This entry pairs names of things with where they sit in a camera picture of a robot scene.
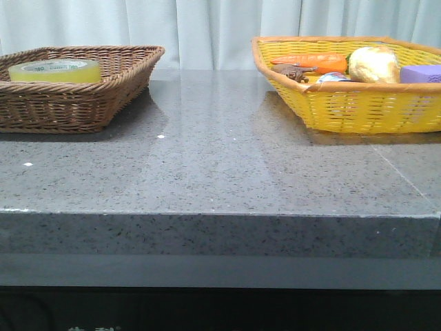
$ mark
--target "toy crab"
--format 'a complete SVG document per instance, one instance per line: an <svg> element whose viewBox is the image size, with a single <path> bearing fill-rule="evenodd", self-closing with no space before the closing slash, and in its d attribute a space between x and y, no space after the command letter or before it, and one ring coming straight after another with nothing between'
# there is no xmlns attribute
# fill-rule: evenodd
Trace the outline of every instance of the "toy crab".
<svg viewBox="0 0 441 331"><path fill-rule="evenodd" d="M289 79L293 79L298 83L301 83L302 81L307 83L309 81L309 78L306 77L304 73L313 72L316 69L317 67L302 68L289 63L276 64L271 68L271 70L273 70L274 72L277 72L278 74L284 74Z"/></svg>

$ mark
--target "wicker basket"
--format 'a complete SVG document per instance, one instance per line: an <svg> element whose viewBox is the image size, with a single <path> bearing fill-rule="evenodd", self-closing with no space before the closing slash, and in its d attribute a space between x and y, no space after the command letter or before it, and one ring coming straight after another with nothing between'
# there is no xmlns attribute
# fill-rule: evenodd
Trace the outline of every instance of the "wicker basket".
<svg viewBox="0 0 441 331"><path fill-rule="evenodd" d="M0 132L98 132L147 87L160 46L46 47L0 57ZM46 59L100 63L100 83L11 82L8 68Z"/></svg>
<svg viewBox="0 0 441 331"><path fill-rule="evenodd" d="M296 53L339 52L386 45L400 66L441 64L441 50L388 37L254 37L254 61L308 128L331 132L407 133L441 130L441 83L297 83L270 70L273 58Z"/></svg>

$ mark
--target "speckled stone surface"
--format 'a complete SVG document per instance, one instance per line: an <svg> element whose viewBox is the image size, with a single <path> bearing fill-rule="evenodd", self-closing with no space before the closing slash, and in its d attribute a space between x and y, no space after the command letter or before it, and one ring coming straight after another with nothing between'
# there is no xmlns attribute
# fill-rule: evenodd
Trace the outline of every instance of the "speckled stone surface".
<svg viewBox="0 0 441 331"><path fill-rule="evenodd" d="M157 70L98 134L0 134L0 252L427 257L441 134L307 130L257 72Z"/></svg>

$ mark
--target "brown wicker basket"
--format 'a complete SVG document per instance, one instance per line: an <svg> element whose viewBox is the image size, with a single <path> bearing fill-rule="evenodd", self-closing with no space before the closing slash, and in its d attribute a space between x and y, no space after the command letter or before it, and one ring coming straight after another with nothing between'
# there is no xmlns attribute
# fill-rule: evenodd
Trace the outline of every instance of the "brown wicker basket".
<svg viewBox="0 0 441 331"><path fill-rule="evenodd" d="M144 90L161 46L45 47L0 57L0 132L98 132ZM11 82L8 68L48 59L100 63L100 83Z"/></svg>

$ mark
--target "plastic toy food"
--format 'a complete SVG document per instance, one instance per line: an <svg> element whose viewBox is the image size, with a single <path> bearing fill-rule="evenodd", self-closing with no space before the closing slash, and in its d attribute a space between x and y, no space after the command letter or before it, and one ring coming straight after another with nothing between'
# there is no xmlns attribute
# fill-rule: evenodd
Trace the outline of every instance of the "plastic toy food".
<svg viewBox="0 0 441 331"><path fill-rule="evenodd" d="M295 66L294 64L281 63L272 66L271 70L277 72L278 74L284 74L289 79L297 81L298 83L301 83L302 81L307 83L309 81L309 78L306 77L304 73L315 71L316 68L301 68Z"/></svg>
<svg viewBox="0 0 441 331"><path fill-rule="evenodd" d="M349 58L349 76L363 83L399 83L395 52L387 46L358 48Z"/></svg>
<svg viewBox="0 0 441 331"><path fill-rule="evenodd" d="M310 54L288 54L271 60L272 64L290 63L298 67L317 67L315 72L345 72L347 69L346 56L336 52L321 52Z"/></svg>
<svg viewBox="0 0 441 331"><path fill-rule="evenodd" d="M351 79L347 78L341 72L328 72L327 74L322 75L317 83L324 83L326 81L351 81Z"/></svg>
<svg viewBox="0 0 441 331"><path fill-rule="evenodd" d="M441 83L441 65L404 66L400 71L401 83Z"/></svg>

